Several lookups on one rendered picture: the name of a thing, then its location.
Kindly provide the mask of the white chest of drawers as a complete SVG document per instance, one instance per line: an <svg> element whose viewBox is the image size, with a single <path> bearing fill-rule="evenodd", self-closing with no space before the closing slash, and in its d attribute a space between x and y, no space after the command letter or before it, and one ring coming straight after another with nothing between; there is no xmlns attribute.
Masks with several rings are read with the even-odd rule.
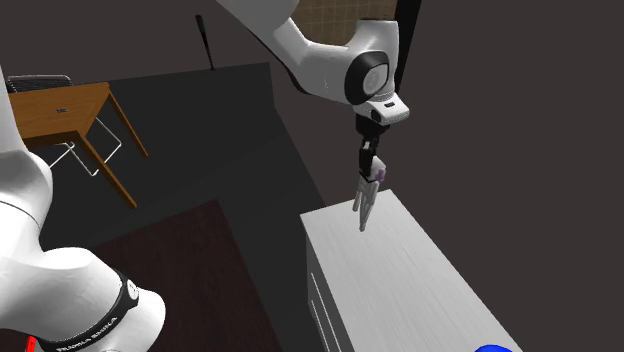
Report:
<svg viewBox="0 0 624 352"><path fill-rule="evenodd" d="M364 230L349 201L301 221L322 352L523 352L392 190Z"/></svg>

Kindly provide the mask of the black chair with metal legs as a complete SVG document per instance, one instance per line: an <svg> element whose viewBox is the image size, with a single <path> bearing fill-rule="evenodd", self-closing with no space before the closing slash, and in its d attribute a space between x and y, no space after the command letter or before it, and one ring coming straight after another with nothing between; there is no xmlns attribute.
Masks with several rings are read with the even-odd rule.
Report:
<svg viewBox="0 0 624 352"><path fill-rule="evenodd" d="M34 90L43 90L49 88L59 88L59 87L68 87L73 86L73 82L71 78L64 74L57 75L17 75L17 76L9 76L5 79L7 91L9 93L17 93L17 92L26 92L26 91L34 91ZM99 119L98 116L95 117L95 120L99 123L101 127L103 127L108 134L117 142L117 146L109 153L109 155L104 159L104 163L107 163L113 155L121 148L123 143L121 140ZM90 170L83 160L77 155L74 151L76 144L74 142L63 142L58 143L58 146L64 147L65 151L60 154L52 163L49 164L51 168L53 168L59 161L61 161L66 155L71 154L83 167L85 172L91 176L95 177L99 174L99 169L95 169L94 171Z"/></svg>

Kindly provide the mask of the brown wooden table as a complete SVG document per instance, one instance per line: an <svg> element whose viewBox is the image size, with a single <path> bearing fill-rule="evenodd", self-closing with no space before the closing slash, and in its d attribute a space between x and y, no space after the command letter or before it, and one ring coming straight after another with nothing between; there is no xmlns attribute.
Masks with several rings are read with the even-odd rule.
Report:
<svg viewBox="0 0 624 352"><path fill-rule="evenodd" d="M30 148L73 142L99 169L128 207L135 200L87 139L103 105L108 102L143 156L148 153L125 116L107 82L10 93L19 133Z"/></svg>

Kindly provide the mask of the black thin pole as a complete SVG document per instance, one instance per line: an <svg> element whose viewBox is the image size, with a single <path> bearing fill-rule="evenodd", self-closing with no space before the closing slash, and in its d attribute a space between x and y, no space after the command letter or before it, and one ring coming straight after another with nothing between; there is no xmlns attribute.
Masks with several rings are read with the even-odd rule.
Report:
<svg viewBox="0 0 624 352"><path fill-rule="evenodd" d="M203 16L201 14L196 14L195 15L195 20L196 20L196 24L197 24L200 36L202 38L203 46L204 46L205 51L206 51L206 55L207 55L207 58L208 58L210 70L214 71L215 67L214 67L213 58L212 58L212 55L211 55L211 50L210 50L210 46L209 46L209 42L208 42L208 38L207 38L207 32L206 32Z"/></svg>

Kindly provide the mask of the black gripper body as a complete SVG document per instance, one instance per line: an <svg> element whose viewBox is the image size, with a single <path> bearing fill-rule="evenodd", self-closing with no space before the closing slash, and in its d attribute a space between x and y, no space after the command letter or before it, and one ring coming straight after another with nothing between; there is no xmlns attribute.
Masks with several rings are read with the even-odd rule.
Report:
<svg viewBox="0 0 624 352"><path fill-rule="evenodd" d="M384 134L390 128L390 125L383 126L368 117L357 114L355 128L363 141L372 141Z"/></svg>

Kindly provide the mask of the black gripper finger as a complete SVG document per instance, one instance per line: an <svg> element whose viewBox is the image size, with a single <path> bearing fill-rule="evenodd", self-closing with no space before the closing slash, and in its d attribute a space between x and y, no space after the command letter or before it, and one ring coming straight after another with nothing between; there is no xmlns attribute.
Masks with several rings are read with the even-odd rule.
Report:
<svg viewBox="0 0 624 352"><path fill-rule="evenodd" d="M359 172L362 177L369 177L372 172L373 157L377 154L379 139L363 138L359 148Z"/></svg>

